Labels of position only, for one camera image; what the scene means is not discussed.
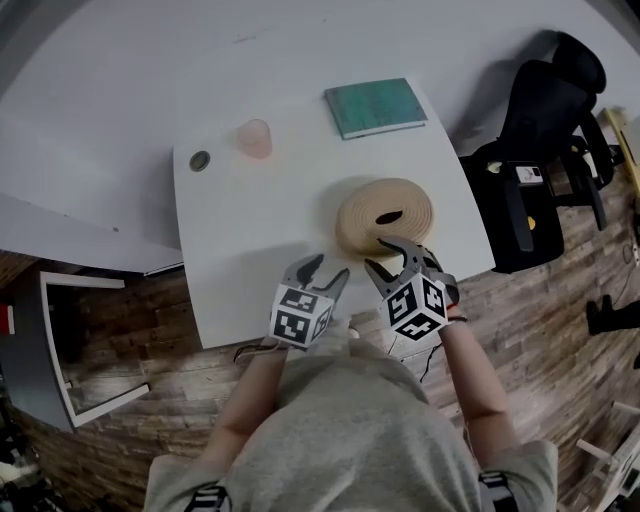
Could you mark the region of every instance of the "beige roll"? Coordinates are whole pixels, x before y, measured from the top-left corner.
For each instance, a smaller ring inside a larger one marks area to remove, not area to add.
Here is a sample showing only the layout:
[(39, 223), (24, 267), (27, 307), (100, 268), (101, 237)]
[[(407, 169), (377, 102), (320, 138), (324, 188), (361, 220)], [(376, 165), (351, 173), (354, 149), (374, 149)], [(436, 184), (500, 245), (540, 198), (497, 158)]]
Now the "beige roll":
[(351, 194), (336, 221), (338, 245), (349, 254), (385, 257), (394, 253), (381, 236), (424, 242), (433, 224), (431, 201), (418, 185), (399, 178), (374, 181)]

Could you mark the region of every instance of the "translucent plastic cup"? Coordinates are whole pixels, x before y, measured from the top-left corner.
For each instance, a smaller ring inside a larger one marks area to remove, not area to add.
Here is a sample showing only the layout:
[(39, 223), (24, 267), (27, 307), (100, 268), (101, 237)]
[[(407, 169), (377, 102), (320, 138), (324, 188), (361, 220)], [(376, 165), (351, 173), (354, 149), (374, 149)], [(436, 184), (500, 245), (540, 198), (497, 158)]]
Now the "translucent plastic cup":
[(238, 128), (238, 142), (240, 149), (253, 158), (267, 158), (273, 151), (271, 130), (262, 119), (252, 119)]

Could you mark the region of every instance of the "red object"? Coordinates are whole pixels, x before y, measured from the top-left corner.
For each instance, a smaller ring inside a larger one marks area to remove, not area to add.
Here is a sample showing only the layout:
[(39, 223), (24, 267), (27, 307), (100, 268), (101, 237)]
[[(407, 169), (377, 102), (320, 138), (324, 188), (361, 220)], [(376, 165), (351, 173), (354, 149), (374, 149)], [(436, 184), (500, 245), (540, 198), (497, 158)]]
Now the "red object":
[(13, 306), (0, 303), (0, 334), (15, 334)]

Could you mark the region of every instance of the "round hole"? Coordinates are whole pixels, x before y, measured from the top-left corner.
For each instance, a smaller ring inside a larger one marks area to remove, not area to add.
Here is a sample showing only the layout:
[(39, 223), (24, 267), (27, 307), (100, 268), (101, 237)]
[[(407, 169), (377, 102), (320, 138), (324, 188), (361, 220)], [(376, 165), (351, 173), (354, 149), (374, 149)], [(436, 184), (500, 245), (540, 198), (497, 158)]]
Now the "round hole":
[(211, 157), (209, 156), (209, 153), (206, 151), (198, 151), (191, 157), (191, 160), (189, 160), (189, 168), (193, 172), (203, 171), (207, 165), (209, 165), (210, 160)]
[(385, 213), (376, 219), (376, 224), (391, 224), (392, 222), (397, 221), (400, 217), (402, 217), (401, 211)]

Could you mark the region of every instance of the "white cube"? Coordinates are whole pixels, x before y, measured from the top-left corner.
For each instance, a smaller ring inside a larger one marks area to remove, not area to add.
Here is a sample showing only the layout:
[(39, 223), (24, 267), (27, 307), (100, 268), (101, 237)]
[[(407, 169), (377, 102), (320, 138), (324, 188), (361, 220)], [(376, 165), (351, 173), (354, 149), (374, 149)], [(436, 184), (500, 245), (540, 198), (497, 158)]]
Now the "white cube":
[(380, 315), (394, 334), (420, 341), (447, 325), (444, 284), (416, 274), (384, 299)]
[(327, 329), (335, 302), (307, 290), (278, 286), (269, 336), (306, 350)]

